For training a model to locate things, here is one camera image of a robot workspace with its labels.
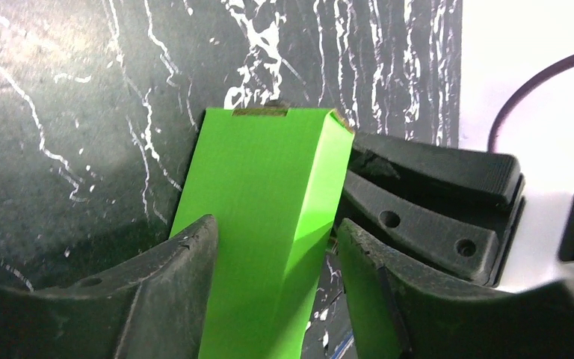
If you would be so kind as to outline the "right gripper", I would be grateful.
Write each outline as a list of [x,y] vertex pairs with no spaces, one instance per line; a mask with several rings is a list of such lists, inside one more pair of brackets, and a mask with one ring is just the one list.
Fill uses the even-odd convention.
[[527,190],[498,289],[524,292],[574,278],[574,192]]

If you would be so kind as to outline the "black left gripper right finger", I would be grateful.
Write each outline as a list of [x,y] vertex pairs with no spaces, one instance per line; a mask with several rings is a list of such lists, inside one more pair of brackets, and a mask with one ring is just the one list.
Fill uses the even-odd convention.
[[350,219],[337,239],[360,358],[574,358],[574,278],[501,292],[433,269]]

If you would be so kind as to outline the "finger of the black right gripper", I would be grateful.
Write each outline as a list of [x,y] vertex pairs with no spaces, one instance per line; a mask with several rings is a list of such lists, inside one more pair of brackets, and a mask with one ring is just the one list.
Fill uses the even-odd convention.
[[344,199],[352,219],[385,245],[462,280],[486,285],[498,254],[498,236],[392,194],[348,171]]
[[395,194],[509,207],[522,172],[512,155],[438,147],[385,135],[357,133],[349,169]]

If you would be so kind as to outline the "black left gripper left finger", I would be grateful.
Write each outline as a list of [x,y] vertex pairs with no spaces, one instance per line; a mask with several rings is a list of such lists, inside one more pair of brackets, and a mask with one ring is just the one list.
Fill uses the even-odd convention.
[[67,288],[0,285],[0,358],[197,358],[216,219]]

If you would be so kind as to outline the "green paper box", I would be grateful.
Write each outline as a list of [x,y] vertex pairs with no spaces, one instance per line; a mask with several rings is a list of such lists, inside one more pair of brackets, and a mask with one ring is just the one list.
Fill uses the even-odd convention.
[[298,358],[354,131],[333,108],[208,108],[172,233],[215,218],[200,358]]

